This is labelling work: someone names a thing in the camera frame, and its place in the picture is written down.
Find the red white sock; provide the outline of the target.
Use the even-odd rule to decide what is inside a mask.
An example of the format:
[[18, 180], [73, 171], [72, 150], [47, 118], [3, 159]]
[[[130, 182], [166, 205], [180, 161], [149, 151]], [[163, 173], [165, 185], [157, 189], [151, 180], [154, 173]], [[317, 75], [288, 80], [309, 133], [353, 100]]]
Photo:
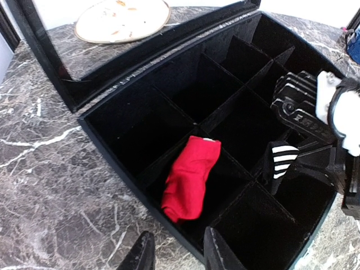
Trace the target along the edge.
[[165, 182], [161, 208], [175, 224], [197, 219], [203, 210], [206, 182], [221, 153], [219, 140], [190, 136]]

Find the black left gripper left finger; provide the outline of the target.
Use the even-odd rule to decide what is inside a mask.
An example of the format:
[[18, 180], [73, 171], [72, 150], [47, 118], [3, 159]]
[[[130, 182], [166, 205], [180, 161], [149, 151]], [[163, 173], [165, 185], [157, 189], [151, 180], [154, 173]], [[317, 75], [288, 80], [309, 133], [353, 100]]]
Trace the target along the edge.
[[143, 231], [117, 270], [153, 270], [155, 269], [154, 234]]

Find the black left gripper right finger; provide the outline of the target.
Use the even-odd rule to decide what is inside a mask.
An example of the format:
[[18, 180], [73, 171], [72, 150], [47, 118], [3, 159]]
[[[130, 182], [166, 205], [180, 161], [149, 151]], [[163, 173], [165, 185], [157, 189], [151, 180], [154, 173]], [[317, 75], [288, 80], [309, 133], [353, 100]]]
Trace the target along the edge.
[[204, 233], [205, 269], [209, 270], [246, 270], [220, 233], [206, 227]]

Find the black striped sock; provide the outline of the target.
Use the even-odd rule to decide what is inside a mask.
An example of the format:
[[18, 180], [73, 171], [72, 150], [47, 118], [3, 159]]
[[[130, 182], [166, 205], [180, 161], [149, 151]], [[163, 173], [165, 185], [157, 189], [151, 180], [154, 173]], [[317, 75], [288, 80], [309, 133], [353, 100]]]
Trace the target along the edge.
[[300, 150], [286, 141], [270, 141], [250, 174], [268, 196], [274, 197], [299, 154]]

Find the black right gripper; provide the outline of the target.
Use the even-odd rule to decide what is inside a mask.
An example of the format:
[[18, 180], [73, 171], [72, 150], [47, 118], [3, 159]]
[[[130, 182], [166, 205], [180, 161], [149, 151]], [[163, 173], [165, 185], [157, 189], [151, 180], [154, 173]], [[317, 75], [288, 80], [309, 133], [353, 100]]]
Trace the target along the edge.
[[290, 144], [300, 150], [289, 176], [303, 174], [343, 194], [341, 209], [359, 219], [359, 156], [343, 149], [330, 127], [316, 116], [317, 76], [306, 71], [281, 77], [271, 109], [278, 120], [307, 136], [309, 142]]

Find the black glass-lid display case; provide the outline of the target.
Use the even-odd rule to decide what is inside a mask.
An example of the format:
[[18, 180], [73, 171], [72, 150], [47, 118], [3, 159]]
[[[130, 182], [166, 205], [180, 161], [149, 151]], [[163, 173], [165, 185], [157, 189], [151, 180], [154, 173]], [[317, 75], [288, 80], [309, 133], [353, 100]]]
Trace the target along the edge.
[[[215, 228], [246, 269], [293, 269], [311, 244], [337, 190], [303, 174], [268, 196], [251, 176], [270, 141], [309, 138], [271, 109], [278, 80], [306, 71], [342, 72], [303, 38], [239, 1], [147, 37], [74, 79], [33, 1], [8, 1], [25, 40], [71, 112], [115, 90], [79, 117], [100, 153], [155, 218], [204, 259]], [[201, 215], [173, 223], [161, 209], [170, 167], [190, 136], [221, 141]]]

